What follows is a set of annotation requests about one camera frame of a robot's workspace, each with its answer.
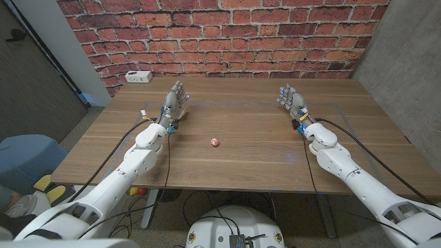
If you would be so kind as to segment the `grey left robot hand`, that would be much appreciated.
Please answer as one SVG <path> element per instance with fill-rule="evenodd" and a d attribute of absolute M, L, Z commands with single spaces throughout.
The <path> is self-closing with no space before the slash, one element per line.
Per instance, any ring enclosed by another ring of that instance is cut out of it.
<path fill-rule="evenodd" d="M 188 100 L 184 85 L 177 81 L 165 97 L 161 116 L 169 121 L 179 121 L 185 115 Z"/>

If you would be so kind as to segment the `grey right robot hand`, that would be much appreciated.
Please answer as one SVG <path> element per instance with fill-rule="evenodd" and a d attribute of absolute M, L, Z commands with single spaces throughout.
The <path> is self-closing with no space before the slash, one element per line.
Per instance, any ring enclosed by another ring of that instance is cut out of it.
<path fill-rule="evenodd" d="M 279 97 L 276 99 L 278 104 L 282 105 L 289 112 L 292 119 L 297 121 L 303 120 L 309 110 L 302 95 L 289 84 L 286 87 L 281 87 L 279 92 Z"/>

